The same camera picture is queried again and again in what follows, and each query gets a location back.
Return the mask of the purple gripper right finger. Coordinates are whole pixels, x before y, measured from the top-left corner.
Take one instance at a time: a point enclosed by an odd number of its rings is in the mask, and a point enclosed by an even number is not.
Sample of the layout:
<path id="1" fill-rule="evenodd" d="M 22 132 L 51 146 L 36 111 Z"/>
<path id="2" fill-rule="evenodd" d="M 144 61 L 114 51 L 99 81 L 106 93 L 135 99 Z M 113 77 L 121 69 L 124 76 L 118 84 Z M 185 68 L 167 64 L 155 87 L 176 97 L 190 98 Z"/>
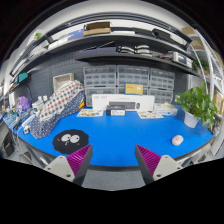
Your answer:
<path id="1" fill-rule="evenodd" d="M 138 144 L 135 145 L 135 156 L 146 184 L 182 169 L 182 166 L 169 155 L 160 156 Z"/>

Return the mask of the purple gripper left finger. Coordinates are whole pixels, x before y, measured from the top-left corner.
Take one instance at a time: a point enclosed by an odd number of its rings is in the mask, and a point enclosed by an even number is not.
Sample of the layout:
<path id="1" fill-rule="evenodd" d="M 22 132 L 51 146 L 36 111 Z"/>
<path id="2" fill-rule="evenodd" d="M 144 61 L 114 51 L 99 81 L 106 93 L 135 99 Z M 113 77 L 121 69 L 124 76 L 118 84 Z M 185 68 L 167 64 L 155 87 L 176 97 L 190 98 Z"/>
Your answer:
<path id="1" fill-rule="evenodd" d="M 44 170 L 81 186 L 92 155 L 92 145 L 88 145 L 67 157 L 58 156 Z"/>

